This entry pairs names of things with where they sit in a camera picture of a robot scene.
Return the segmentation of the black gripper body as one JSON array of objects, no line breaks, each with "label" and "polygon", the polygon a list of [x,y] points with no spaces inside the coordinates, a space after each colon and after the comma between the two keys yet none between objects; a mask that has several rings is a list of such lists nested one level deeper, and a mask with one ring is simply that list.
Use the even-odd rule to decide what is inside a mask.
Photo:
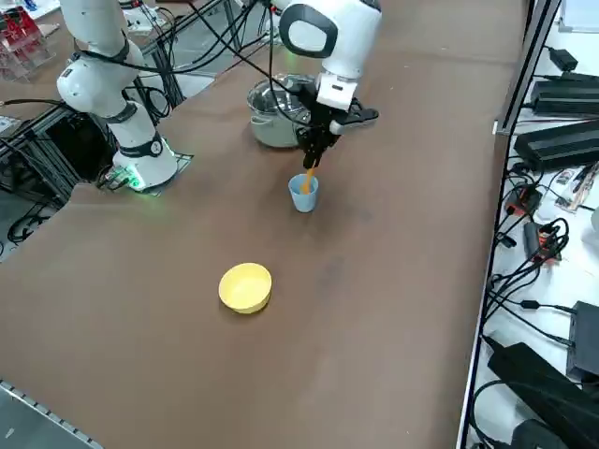
[{"label": "black gripper body", "polygon": [[338,140],[339,135],[331,130],[334,121],[344,117],[344,110],[321,104],[317,101],[317,89],[314,82],[297,82],[293,84],[293,95],[309,112],[306,124],[296,127],[298,140]]}]

